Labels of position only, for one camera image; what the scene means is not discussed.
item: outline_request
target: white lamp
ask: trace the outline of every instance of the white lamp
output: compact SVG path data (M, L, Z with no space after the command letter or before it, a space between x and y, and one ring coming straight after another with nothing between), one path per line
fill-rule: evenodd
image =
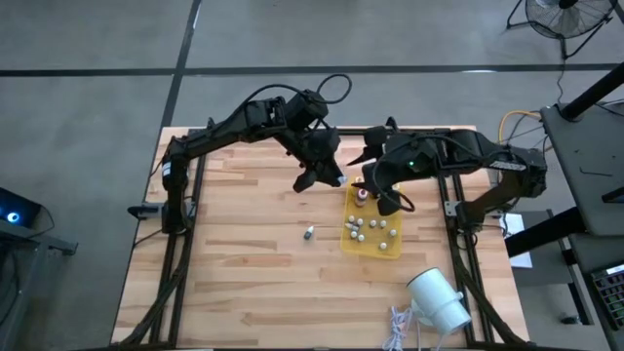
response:
M456 292L437 267L415 276L408 283L411 310L419 323L435 327L441 337L461 330L471 322Z

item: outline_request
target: robotic arm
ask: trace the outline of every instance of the robotic arm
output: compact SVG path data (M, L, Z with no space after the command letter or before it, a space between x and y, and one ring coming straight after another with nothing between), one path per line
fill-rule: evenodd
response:
M488 212L508 211L520 197L537 197L546 189L546 163L539 150L496 144L475 131L402 133L390 117L386 126L368 129L364 139L363 154L349 165L370 159L376 162L362 167L364 182L353 186L380 197L377 206L381 215L414 211L410 199L392 189L395 183L438 175L467 175L481 168L501 171L503 178L479 199L456 205L462 229L474 228L483 223Z
M318 92L309 90L296 90L297 94L288 103L283 97L251 100L263 89L248 97L224 121L215 124L211 119L208 127L199 133L172 137L162 160L163 186L167 190L167 202L162 209L164 233L181 233L190 225L184 203L190 161L237 141L251 143L274 137L304 169L292 186L297 193L315 181L337 187L346 180L333 158L340 143L338 130L323 120L329 113L328 103L335 101L326 101ZM316 126L310 128L314 121ZM320 124L325 128L317 129Z

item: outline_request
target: wooden tabletop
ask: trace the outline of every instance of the wooden tabletop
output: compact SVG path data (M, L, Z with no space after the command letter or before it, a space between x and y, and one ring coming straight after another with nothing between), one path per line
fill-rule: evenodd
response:
M163 130L154 165L171 136L187 131ZM342 166L361 153L364 143L360 136L341 139L335 158ZM348 176L361 172L360 167L342 170ZM390 335L390 307L410 305L406 282L437 266L454 286L437 180L402 183L416 211L403 213L401 257L381 260L340 250L345 189L315 184L296 194L292 186L300 173L298 162L274 140L237 143L208 156L178 347L378 348ZM468 200L489 188L485 171L465 175L462 181ZM450 181L448 188L452 194ZM157 173L146 200L165 199ZM310 225L315 232L305 241L303 234ZM146 220L136 238L158 228L160 219ZM128 335L154 301L166 243L166 236L159 234L134 250L112 341ZM487 298L512 330L527 339L499 230L479 234L477 254ZM479 314L471 302L477 339L483 340ZM163 335L170 313L166 309ZM423 328L421 345L437 342L435 330ZM465 345L463 332L447 337L443 345ZM415 346L412 326L404 347Z

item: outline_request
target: electric fan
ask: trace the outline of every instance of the electric fan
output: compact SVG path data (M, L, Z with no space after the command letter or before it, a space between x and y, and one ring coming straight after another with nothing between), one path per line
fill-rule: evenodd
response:
M519 25L530 25L539 34L561 43L562 58L568 59L611 20L609 16L617 0L526 0L526 19L520 23L511 23L523 0L519 0L507 19L507 29ZM567 53L566 39L592 31L583 43L571 54Z

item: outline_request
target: gray floor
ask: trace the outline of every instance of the gray floor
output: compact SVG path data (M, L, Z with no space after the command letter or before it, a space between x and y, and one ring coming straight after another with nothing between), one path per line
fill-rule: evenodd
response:
M514 4L205 0L187 66L559 63L556 41L530 28L503 30ZM0 70L173 68L190 5L191 0L0 0ZM623 60L623 34L616 18L569 62ZM567 72L563 101L604 74ZM315 88L323 76L185 77L172 124L203 126L209 116L226 117L261 85ZM476 125L495 138L505 112L554 103L558 76L354 74L352 95L331 107L328 121L374 125L392 115L404 125ZM141 200L171 82L171 77L0 78L0 158L10 165L0 175L0 186L45 204L57 223L52 234L80 242L75 256L49 258L21 350L107 343L137 225L125 209ZM324 94L337 96L341 89L336 81ZM624 98L624 90L609 98ZM527 119L520 130L533 126L536 122ZM534 146L542 137L536 132L516 144ZM548 190L538 199L522 200L520 210L560 212L572 206L556 155L548 153L547 161ZM558 298L562 293L561 287L521 288L531 340L604 349L596 328L579 331L558 324L559 314L573 309ZM551 305L548 298L562 303L544 308Z

